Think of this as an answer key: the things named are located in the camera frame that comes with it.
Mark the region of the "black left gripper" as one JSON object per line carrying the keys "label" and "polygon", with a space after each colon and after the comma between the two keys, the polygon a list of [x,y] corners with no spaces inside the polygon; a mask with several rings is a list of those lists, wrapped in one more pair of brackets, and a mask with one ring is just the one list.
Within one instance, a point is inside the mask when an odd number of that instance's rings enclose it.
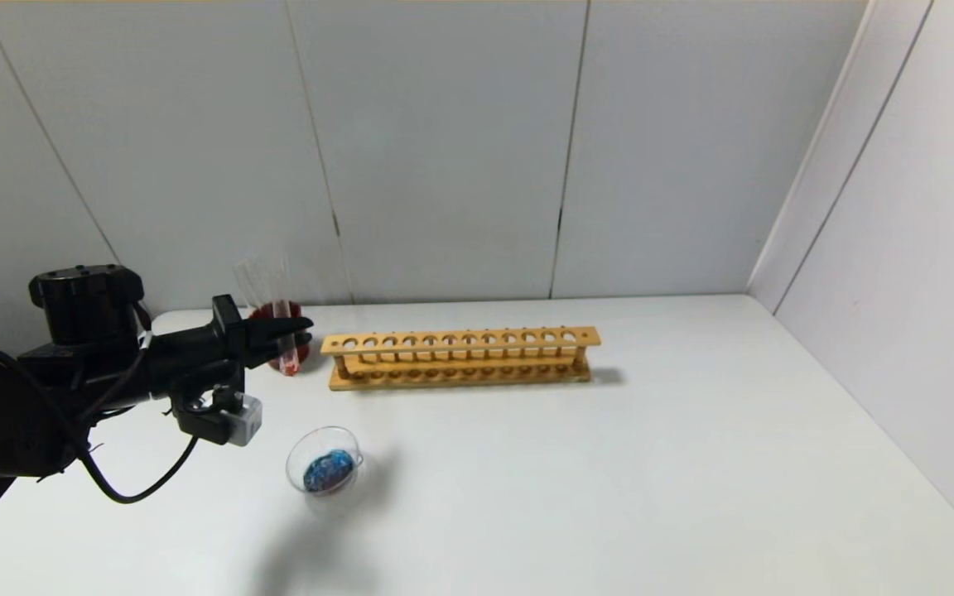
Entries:
{"label": "black left gripper", "polygon": [[303,316],[255,318],[245,320],[243,327],[234,298],[216,296],[207,324],[154,336],[148,348],[148,391],[152,395],[199,395],[217,385],[242,386],[246,333],[246,369],[265,363],[276,368],[284,348],[294,348],[291,359],[300,369],[311,351],[313,335],[308,331],[313,327],[314,321]]}

